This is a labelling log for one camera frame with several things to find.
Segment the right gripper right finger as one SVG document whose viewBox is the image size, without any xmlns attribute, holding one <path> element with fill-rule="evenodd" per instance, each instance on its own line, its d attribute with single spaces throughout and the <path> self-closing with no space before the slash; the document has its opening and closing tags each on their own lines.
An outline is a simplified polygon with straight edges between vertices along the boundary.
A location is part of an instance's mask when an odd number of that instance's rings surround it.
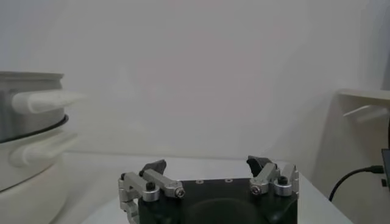
<svg viewBox="0 0 390 224">
<path fill-rule="evenodd" d="M 278 197 L 299 195 L 299 173 L 294 164 L 280 168 L 269 158 L 248 156 L 252 178 L 249 180 L 251 194 L 264 195 L 272 192 Z"/>
</svg>

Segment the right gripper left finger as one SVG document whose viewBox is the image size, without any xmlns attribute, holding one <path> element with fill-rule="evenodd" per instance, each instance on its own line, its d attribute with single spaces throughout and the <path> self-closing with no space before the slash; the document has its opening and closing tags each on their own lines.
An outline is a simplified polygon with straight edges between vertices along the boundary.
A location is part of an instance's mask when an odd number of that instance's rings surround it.
<svg viewBox="0 0 390 224">
<path fill-rule="evenodd" d="M 135 200 L 146 203 L 159 201 L 162 196 L 182 199 L 185 190 L 181 181 L 164 176 L 166 161 L 146 164 L 138 173 L 122 173 L 118 179 L 119 207 L 126 212 L 129 223 L 140 223 Z"/>
</svg>

